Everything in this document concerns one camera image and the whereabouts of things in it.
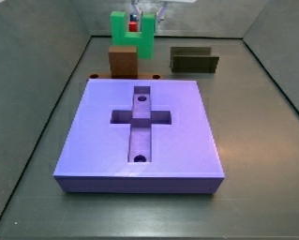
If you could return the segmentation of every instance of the red object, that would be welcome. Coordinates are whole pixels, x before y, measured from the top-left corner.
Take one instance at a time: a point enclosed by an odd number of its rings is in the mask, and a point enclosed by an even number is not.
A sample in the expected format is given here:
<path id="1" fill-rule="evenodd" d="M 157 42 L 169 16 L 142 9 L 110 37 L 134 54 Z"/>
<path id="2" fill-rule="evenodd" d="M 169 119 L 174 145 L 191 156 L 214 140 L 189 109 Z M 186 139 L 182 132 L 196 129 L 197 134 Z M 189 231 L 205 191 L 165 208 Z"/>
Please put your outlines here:
<path id="1" fill-rule="evenodd" d="M 138 32 L 137 22 L 130 22 L 130 32 Z"/>

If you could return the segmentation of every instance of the circular hole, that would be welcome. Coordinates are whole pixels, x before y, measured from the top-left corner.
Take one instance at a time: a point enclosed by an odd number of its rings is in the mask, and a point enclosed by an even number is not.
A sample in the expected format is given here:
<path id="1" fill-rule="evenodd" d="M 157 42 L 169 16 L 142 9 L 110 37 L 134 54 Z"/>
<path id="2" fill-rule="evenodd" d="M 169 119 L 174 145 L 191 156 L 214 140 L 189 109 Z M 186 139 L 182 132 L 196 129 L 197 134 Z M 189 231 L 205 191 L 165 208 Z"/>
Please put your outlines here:
<path id="1" fill-rule="evenodd" d="M 98 74 L 91 74 L 91 75 L 90 75 L 90 78 L 91 78 L 91 79 L 98 79 L 98 78 L 99 78 L 99 75 L 98 75 Z"/>
<path id="2" fill-rule="evenodd" d="M 145 156 L 138 155 L 138 156 L 134 158 L 134 162 L 147 162 L 147 159 L 146 159 Z"/>
<path id="3" fill-rule="evenodd" d="M 161 79 L 162 76 L 161 76 L 161 75 L 153 75 L 153 78 L 154 78 L 154 79 Z"/>
<path id="4" fill-rule="evenodd" d="M 147 98 L 146 98 L 145 96 L 141 96 L 141 97 L 138 97 L 138 100 L 139 100 L 139 101 L 146 101 Z"/>

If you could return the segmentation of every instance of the cross-shaped slot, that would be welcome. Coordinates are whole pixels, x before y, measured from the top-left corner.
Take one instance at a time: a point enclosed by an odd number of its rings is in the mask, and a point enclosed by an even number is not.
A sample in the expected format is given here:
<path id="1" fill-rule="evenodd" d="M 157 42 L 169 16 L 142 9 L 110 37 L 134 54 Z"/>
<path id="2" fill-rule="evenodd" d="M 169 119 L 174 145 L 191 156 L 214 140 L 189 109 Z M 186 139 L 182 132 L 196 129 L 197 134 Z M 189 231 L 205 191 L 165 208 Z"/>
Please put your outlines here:
<path id="1" fill-rule="evenodd" d="M 151 125 L 171 124 L 170 111 L 153 111 L 150 86 L 134 87 L 133 110 L 114 110 L 111 124 L 131 124 L 129 162 L 151 162 Z"/>

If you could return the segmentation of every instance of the purple block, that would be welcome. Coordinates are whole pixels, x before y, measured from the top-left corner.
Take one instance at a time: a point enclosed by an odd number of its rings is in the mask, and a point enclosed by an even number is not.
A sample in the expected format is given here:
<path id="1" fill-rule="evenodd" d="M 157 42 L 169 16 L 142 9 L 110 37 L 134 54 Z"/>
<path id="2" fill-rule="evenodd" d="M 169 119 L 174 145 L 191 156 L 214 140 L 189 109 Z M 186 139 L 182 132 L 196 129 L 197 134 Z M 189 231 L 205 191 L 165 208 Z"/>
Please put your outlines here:
<path id="1" fill-rule="evenodd" d="M 90 80 L 54 177 L 67 192 L 214 193 L 225 173 L 197 82 Z"/>

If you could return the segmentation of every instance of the wooden block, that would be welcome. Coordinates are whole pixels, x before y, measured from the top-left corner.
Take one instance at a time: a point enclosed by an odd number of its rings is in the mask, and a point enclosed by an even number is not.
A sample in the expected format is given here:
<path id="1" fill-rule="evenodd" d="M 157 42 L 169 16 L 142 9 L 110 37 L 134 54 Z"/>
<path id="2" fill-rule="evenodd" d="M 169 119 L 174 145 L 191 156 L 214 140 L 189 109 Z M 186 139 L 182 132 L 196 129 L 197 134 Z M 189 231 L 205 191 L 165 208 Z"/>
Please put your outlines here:
<path id="1" fill-rule="evenodd" d="M 138 53 L 135 46 L 110 46 L 110 70 L 114 79 L 138 78 Z"/>

